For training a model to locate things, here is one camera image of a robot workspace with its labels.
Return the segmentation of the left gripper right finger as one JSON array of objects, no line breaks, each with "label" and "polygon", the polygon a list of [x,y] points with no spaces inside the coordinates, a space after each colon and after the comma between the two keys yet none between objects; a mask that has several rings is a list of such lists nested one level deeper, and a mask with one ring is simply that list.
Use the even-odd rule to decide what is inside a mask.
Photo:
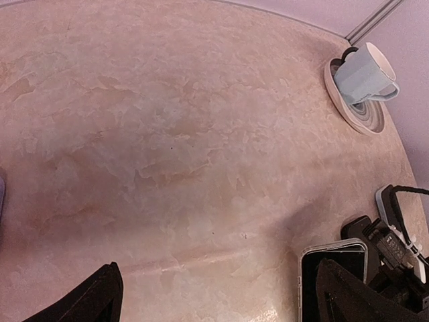
[{"label": "left gripper right finger", "polygon": [[333,260],[323,259],[316,277],[321,321],[424,321],[371,290]]}]

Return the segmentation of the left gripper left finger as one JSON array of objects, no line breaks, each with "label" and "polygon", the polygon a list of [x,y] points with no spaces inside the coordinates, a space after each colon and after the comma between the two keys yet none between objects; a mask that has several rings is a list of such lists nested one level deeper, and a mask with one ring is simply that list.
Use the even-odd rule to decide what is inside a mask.
[{"label": "left gripper left finger", "polygon": [[59,301],[27,321],[120,321],[123,279],[116,262],[101,266]]}]

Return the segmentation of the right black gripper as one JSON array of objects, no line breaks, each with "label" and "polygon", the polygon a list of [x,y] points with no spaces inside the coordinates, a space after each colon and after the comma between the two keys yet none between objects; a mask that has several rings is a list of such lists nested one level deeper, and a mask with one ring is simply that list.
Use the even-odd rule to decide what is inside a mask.
[{"label": "right black gripper", "polygon": [[[373,221],[367,216],[361,216],[341,228],[341,238],[356,237],[368,248],[367,285],[383,297],[418,314],[428,314],[428,266],[424,268],[396,268],[390,270],[379,257],[377,250],[363,235],[363,229]],[[394,226],[404,242],[404,237]]]}]

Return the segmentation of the light blue phone case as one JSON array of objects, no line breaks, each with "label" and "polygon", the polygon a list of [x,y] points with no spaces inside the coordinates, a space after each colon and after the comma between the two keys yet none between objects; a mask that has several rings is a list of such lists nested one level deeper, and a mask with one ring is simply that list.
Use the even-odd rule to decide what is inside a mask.
[{"label": "light blue phone case", "polygon": [[390,192],[393,189],[391,184],[381,187],[375,193],[375,201],[379,211],[379,216],[387,225],[398,228],[397,219],[391,205]]}]

